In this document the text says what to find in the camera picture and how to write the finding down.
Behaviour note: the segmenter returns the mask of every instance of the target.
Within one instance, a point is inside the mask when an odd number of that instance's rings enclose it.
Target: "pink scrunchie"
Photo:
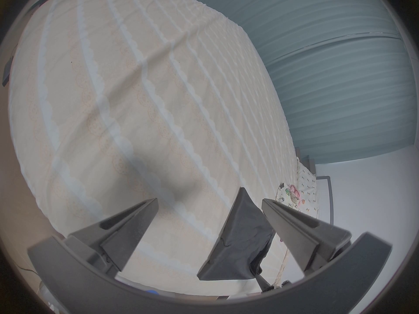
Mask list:
[[[300,192],[297,190],[297,188],[294,186],[294,185],[288,185],[288,188],[290,189],[290,192],[292,193],[292,194],[294,194],[294,196],[298,199],[298,200],[300,200]]]

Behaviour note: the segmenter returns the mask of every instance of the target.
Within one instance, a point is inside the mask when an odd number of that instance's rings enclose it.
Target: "white pillow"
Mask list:
[[[300,161],[297,162],[297,190],[300,192],[300,210],[311,217],[318,217],[318,196],[317,181],[313,175]]]

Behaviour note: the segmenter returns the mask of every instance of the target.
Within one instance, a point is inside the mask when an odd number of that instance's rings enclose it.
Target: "black fabric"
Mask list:
[[[263,212],[241,187],[220,239],[197,274],[199,280],[253,279],[262,272],[260,263],[274,236]]]

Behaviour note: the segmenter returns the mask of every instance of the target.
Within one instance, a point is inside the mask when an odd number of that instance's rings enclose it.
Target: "curtain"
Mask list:
[[[380,0],[198,0],[249,35],[302,157],[330,163],[413,144],[416,85]]]

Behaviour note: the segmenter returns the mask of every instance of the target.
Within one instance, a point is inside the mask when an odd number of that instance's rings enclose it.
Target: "bed sheet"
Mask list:
[[[239,187],[261,207],[296,180],[284,112],[241,27],[195,0],[49,0],[19,41],[9,99],[22,174],[58,232],[157,197],[121,277],[184,294],[259,290],[196,276]],[[268,282],[285,251],[276,236]]]

